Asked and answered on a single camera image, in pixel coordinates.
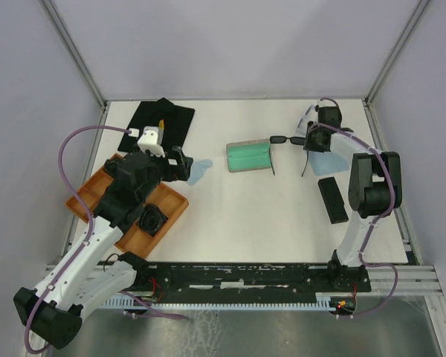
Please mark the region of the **blue cleaning cloth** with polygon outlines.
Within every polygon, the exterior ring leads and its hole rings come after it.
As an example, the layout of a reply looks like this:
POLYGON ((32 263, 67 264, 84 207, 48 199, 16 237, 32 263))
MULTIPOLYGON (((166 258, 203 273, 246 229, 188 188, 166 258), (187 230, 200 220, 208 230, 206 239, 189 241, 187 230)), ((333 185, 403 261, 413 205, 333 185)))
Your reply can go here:
POLYGON ((333 152, 310 152, 309 163, 316 176, 326 176, 349 170, 347 161, 333 152))

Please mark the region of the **black sunglasses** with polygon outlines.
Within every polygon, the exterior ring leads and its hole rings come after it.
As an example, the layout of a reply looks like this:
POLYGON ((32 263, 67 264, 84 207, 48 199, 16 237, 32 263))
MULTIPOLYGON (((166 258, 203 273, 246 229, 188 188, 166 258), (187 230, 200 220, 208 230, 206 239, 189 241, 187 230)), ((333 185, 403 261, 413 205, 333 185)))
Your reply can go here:
POLYGON ((306 162, 304 164, 304 168, 303 171, 301 173, 301 176, 303 177, 306 173, 306 169, 308 166, 308 158, 309 158, 309 153, 308 150, 305 147, 305 142, 306 139, 304 137, 301 136, 291 136, 291 137, 287 137, 284 135, 272 135, 269 138, 269 141, 271 144, 284 144, 286 141, 289 141, 292 145, 295 146, 300 146, 303 148, 303 152, 306 154, 306 162))

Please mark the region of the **grey glasses case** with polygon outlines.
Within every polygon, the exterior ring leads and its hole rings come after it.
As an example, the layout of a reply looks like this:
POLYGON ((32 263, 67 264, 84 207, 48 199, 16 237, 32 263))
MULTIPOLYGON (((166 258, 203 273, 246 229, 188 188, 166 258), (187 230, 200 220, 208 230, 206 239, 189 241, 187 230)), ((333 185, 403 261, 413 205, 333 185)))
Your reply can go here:
POLYGON ((271 143, 268 138, 229 143, 226 145, 226 154, 230 173, 273 170, 271 143))

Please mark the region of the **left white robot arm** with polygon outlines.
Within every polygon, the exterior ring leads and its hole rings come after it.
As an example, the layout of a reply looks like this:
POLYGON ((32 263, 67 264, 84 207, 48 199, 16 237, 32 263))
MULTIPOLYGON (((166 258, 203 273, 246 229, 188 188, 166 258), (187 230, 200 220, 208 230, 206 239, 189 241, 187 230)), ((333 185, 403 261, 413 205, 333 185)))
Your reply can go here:
POLYGON ((112 295, 149 283, 144 259, 125 253, 116 265, 85 280, 104 253, 118 242, 144 212, 144 203, 163 181, 187 181, 193 158, 173 147, 168 156, 135 151, 103 165, 111 178, 94 208, 86 208, 88 225, 55 268, 32 289, 22 287, 13 303, 25 332, 34 332, 58 350, 75 338, 85 319, 112 295))

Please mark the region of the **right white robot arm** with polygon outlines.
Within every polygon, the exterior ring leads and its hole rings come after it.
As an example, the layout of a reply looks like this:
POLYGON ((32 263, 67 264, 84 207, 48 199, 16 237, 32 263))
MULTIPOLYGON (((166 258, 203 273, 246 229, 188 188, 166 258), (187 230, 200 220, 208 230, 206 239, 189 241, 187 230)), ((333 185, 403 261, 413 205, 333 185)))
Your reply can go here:
POLYGON ((382 152, 341 126, 339 105, 314 108, 315 120, 307 123, 304 149, 332 152, 350 164, 348 200, 352 209, 342 243, 328 262, 326 282, 343 291, 365 278, 365 250, 378 222, 399 208, 402 202, 400 156, 382 152))

